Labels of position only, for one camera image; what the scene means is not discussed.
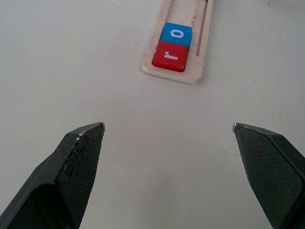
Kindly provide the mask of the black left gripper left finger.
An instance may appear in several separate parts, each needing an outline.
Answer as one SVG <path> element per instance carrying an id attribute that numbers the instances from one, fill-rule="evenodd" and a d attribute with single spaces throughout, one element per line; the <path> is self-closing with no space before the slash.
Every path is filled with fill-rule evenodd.
<path id="1" fill-rule="evenodd" d="M 96 177 L 105 125 L 67 133 L 0 216 L 2 229 L 78 229 Z"/>

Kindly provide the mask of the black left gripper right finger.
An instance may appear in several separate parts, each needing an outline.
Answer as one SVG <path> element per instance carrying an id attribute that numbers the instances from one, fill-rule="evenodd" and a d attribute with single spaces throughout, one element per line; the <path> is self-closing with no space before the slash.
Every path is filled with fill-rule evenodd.
<path id="1" fill-rule="evenodd" d="M 248 182 L 274 229 L 305 227 L 305 158 L 281 134 L 233 125 Z"/>

